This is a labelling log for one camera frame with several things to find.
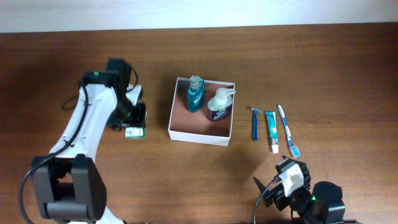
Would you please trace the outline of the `teal mouthwash bottle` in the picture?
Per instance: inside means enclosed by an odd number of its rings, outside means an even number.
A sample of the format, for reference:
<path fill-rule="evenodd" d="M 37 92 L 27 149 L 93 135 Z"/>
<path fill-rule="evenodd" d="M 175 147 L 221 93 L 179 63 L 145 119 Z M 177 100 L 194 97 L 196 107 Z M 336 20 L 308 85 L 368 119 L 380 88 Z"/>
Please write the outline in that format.
<path fill-rule="evenodd" d="M 205 83 L 202 78 L 197 75 L 190 77 L 190 86 L 187 93 L 187 108 L 189 112 L 195 113 L 204 104 L 204 87 Z"/>

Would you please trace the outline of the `green white soap bar box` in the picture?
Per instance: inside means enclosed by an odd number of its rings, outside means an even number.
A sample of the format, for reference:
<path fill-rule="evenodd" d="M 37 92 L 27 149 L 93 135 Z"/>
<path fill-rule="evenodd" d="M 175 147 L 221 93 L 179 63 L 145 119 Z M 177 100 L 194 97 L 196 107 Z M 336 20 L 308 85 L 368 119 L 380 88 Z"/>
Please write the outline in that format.
<path fill-rule="evenodd" d="M 125 130 L 126 139 L 144 139 L 145 136 L 146 136 L 146 131 L 144 128 L 128 127 Z"/>

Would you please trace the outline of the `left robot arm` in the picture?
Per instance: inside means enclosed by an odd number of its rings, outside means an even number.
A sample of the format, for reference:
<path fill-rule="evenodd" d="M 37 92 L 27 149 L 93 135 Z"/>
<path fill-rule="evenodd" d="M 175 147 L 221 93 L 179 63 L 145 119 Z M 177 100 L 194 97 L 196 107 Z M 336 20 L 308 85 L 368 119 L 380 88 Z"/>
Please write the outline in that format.
<path fill-rule="evenodd" d="M 24 179 L 31 179 L 39 212 L 57 223 L 123 223 L 107 207 L 106 186 L 96 168 L 105 128 L 126 139 L 146 136 L 143 90 L 131 84 L 133 67 L 111 58 L 105 70 L 86 72 L 72 117 L 47 156 L 34 157 Z"/>

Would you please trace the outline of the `dark blue pump soap bottle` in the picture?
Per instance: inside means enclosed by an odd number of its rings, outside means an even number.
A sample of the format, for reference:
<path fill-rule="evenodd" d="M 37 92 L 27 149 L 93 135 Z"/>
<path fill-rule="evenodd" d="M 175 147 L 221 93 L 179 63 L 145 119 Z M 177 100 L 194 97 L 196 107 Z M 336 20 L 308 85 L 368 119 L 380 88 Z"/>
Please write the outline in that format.
<path fill-rule="evenodd" d="M 207 104 L 206 118 L 210 121 L 217 121 L 229 116 L 233 108 L 235 93 L 234 88 L 217 89 L 215 96 Z"/>

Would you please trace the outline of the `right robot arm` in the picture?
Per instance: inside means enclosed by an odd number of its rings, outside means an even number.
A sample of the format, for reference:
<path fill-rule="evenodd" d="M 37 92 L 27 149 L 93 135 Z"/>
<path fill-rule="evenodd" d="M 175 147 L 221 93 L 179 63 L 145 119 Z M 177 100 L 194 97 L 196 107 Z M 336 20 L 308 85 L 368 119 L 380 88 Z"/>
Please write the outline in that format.
<path fill-rule="evenodd" d="M 277 175 L 268 185 L 254 178 L 260 196 L 253 209 L 253 222 L 256 223 L 257 208 L 263 200 L 266 207 L 275 205 L 280 211 L 289 207 L 301 223 L 344 223 L 346 206 L 342 188 L 328 181 L 311 187 L 306 163 L 287 156 L 282 158 L 275 166 Z"/>

